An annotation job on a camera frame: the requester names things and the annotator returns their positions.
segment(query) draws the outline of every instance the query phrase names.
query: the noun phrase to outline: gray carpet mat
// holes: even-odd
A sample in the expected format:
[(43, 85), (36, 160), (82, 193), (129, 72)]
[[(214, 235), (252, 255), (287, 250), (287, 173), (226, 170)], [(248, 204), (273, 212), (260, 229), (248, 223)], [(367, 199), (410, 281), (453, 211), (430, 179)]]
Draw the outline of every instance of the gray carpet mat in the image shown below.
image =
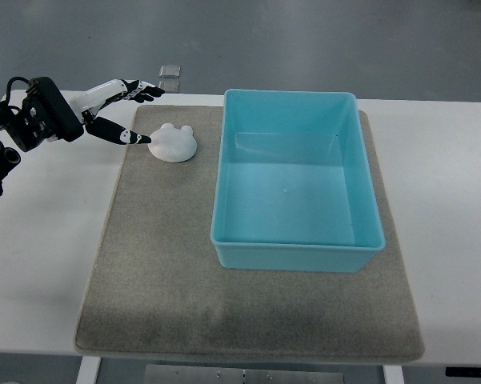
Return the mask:
[(141, 106), (133, 130), (191, 125), (196, 155), (129, 146), (75, 332), (80, 354), (181, 362), (399, 363), (423, 354), (367, 116), (387, 246), (356, 274), (222, 268), (210, 241), (222, 107)]

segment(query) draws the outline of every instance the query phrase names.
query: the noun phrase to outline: white frog-shaped object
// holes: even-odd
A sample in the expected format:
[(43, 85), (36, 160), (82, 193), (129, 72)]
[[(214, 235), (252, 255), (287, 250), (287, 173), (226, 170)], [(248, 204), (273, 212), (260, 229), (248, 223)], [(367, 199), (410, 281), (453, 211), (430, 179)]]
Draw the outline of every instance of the white frog-shaped object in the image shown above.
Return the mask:
[(194, 156), (198, 149), (191, 126), (182, 126), (179, 130), (166, 122), (153, 132), (150, 138), (151, 143), (147, 147), (156, 158), (164, 162), (185, 162)]

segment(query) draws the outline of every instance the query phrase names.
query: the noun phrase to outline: light blue container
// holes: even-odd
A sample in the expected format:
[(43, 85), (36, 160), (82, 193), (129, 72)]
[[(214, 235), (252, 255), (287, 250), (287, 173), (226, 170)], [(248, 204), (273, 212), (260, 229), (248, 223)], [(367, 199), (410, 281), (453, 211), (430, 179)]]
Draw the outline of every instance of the light blue container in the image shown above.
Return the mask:
[(228, 90), (210, 237), (227, 268), (356, 272), (380, 252), (355, 96)]

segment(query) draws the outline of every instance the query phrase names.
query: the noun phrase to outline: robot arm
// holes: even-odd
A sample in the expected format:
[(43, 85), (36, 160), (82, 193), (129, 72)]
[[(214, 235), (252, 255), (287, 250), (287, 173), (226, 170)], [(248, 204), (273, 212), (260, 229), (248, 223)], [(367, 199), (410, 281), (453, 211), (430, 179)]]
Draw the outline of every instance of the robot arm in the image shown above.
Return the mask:
[[(22, 108), (10, 106), (10, 90), (15, 81), (28, 84)], [(72, 142), (88, 133), (117, 144), (149, 143), (150, 138), (97, 117), (97, 113), (112, 102), (135, 100), (152, 101), (164, 93), (160, 88), (140, 80), (111, 80), (66, 100), (50, 78), (12, 78), (7, 83), (6, 99), (0, 102), (0, 131), (9, 136), (23, 151), (36, 148), (45, 139), (64, 139)], [(2, 180), (20, 163), (19, 153), (5, 148), (0, 142), (0, 196)]]
[(96, 114), (112, 102), (119, 100), (135, 100), (136, 102), (151, 102), (164, 93), (157, 86), (142, 80), (110, 80), (91, 90), (82, 92), (68, 101), (74, 113), (82, 115), (82, 124), (89, 116)]
[(68, 104), (89, 134), (116, 144), (143, 144), (151, 142), (150, 138), (125, 130), (114, 122), (96, 117), (96, 114), (112, 102), (135, 100), (142, 103), (153, 101), (163, 93), (163, 90), (149, 82), (116, 79), (78, 94)]

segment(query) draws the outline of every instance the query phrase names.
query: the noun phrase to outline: concrete floor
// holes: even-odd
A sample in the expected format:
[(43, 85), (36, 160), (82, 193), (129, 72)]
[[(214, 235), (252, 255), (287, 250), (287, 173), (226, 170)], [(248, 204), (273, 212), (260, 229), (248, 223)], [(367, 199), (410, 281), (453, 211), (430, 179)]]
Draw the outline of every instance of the concrete floor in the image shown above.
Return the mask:
[[(112, 78), (156, 84), (165, 64), (182, 67), (179, 90), (188, 94), (249, 88), (481, 102), (481, 0), (0, 0), (0, 98), (13, 76), (86, 90)], [(8, 380), (44, 382), (29, 374), (50, 375), (40, 366), (51, 358), (0, 354), (0, 366), (24, 375)], [(60, 358), (57, 382), (73, 380), (75, 358)], [(98, 382), (116, 382), (114, 369), (142, 382), (143, 366), (105, 360)], [(444, 367), (404, 374), (406, 382), (452, 380)]]

